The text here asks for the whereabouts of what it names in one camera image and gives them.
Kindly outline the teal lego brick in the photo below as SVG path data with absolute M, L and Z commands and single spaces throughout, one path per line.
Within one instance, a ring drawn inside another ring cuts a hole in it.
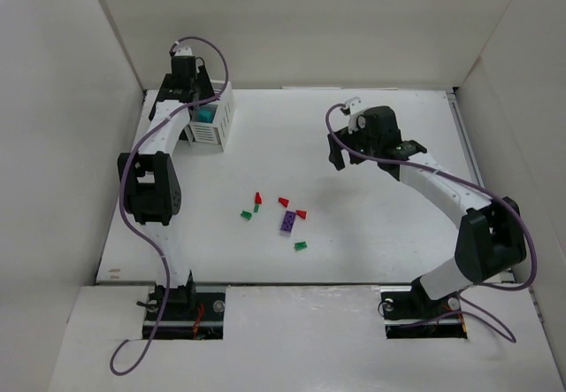
M 214 122 L 217 106 L 214 104 L 207 104 L 201 106 L 196 111 L 196 122 L 212 124 Z

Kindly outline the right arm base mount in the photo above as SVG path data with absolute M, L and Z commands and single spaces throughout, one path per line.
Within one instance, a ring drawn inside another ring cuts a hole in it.
M 387 339 L 468 338 L 456 293 L 430 300 L 409 285 L 393 285 L 380 288 L 379 295 Z

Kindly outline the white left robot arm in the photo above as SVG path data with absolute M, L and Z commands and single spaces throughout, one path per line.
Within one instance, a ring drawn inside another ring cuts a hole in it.
M 171 68 L 150 114 L 149 130 L 132 152 L 119 155 L 119 177 L 124 183 L 120 215 L 157 252 L 160 262 L 167 264 L 157 275 L 156 300 L 169 287 L 171 300 L 186 301 L 191 274 L 172 223 L 182 202 L 172 153 L 182 135 L 191 138 L 186 131 L 193 110 L 189 105 L 214 96 L 214 90 L 203 60 L 191 49 L 173 52 Z

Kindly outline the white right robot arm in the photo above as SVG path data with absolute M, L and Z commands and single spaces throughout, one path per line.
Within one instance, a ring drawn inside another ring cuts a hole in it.
M 477 286 L 525 261 L 532 239 L 516 203 L 448 173 L 428 149 L 402 138 L 389 106 L 363 107 L 355 98 L 335 104 L 348 124 L 329 130 L 329 160 L 337 170 L 371 161 L 432 203 L 458 230 L 455 253 L 417 277 L 403 298 L 426 311 L 456 292 Z

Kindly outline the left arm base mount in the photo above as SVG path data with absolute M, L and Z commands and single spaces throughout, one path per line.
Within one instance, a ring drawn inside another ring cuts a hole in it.
M 155 340 L 222 340 L 226 286 L 187 284 L 172 289 Z

